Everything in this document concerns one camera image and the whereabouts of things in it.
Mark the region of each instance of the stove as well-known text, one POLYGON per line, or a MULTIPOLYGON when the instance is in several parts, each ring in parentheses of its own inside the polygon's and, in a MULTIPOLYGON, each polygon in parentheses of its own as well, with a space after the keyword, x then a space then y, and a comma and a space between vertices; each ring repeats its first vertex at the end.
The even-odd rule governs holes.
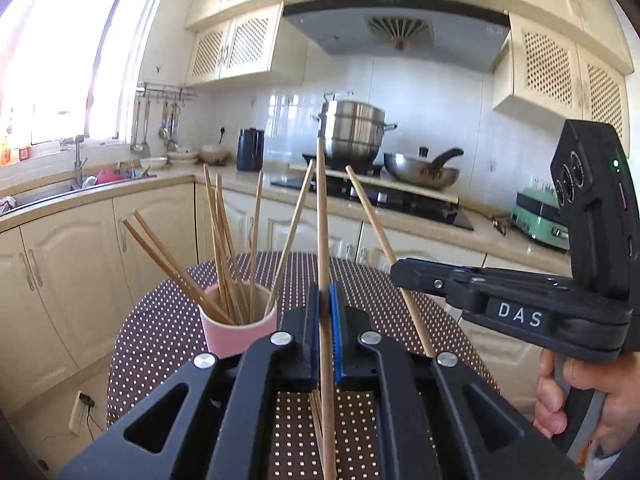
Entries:
MULTIPOLYGON (((303 154, 303 156, 307 163, 315 158, 315 155, 303 154)), ((356 190, 344 172, 346 165, 327 160, 327 196, 359 202, 356 190)), ((382 165, 367 164, 360 167, 352 166, 352 168, 361 176, 362 187, 374 207, 417 216, 469 231, 474 230, 468 218, 458 209, 457 197, 433 189, 399 183, 383 171, 382 165)), ((295 166, 292 166, 291 169, 305 170, 304 167, 297 168, 295 166)), ((303 183, 302 176, 286 176, 281 180, 271 180, 272 186, 289 189, 301 189, 303 183)), ((311 182, 309 191, 316 192, 315 181, 311 182)))

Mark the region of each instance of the camera lens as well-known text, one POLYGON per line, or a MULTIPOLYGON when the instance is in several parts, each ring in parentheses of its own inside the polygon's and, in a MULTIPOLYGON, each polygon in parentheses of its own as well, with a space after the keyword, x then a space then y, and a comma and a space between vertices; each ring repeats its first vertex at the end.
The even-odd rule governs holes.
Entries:
POLYGON ((558 204, 562 207, 564 205, 564 191, 562 191, 562 184, 559 180, 556 180, 556 195, 558 196, 558 204))
POLYGON ((575 152, 571 153, 571 176, 574 178, 575 185, 582 187, 584 184, 584 171, 582 163, 575 152))
POLYGON ((571 174, 569 173, 569 168, 562 168, 562 191, 564 192, 564 196, 567 199, 567 202, 571 203, 574 201, 574 181, 571 180, 571 174))

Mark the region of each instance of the faucet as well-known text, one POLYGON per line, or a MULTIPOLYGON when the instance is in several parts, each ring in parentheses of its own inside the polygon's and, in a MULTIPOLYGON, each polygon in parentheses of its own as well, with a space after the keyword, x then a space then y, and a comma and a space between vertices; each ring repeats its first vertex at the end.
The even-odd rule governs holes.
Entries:
POLYGON ((76 161, 74 162, 74 186, 82 187, 82 167, 87 162, 87 159, 80 161, 80 144, 84 142, 84 135, 76 135, 75 137, 68 137, 66 139, 60 139, 60 148, 66 146, 76 145, 76 161))

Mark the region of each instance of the table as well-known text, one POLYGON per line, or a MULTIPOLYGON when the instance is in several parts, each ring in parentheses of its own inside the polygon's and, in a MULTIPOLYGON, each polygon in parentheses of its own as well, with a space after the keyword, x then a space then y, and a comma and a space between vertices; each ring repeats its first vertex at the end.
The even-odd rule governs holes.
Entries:
MULTIPOLYGON (((274 252, 257 255, 257 282, 271 286, 279 257, 280 253, 274 252)), ((247 279, 247 254, 238 256, 238 266, 247 279)), ((217 280, 212 262, 193 267, 190 273, 201 286, 217 280)), ((388 274, 338 258, 331 258, 330 274, 332 281, 342 284, 348 304, 369 314, 375 330, 398 340, 409 351, 424 354, 402 295, 392 286, 388 274)), ((305 304, 308 285, 317 275, 314 254, 289 255, 278 316, 305 304)), ((416 303, 429 327, 434 350, 457 354, 497 390, 455 320, 426 294, 416 294, 416 303)), ((107 427, 183 363, 205 351, 198 307, 171 280, 162 282, 133 309, 116 341, 107 390, 107 427)), ((337 391, 335 395, 338 478, 374 479, 378 468, 373 394, 337 391)), ((307 394, 278 394, 268 477, 322 478, 307 394)))

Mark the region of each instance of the electrical outlet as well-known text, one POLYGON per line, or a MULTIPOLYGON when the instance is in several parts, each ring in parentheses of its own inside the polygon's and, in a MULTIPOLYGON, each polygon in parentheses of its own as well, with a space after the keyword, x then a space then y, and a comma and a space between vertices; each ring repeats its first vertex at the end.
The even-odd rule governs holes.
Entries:
POLYGON ((82 392, 78 390, 78 394, 76 395, 76 402, 74 402, 74 408, 71 411, 71 419, 69 420, 69 431, 75 436, 80 435, 80 425, 82 424, 82 420, 86 416, 84 414, 84 410, 86 409, 86 404, 80 400, 80 394, 82 392))

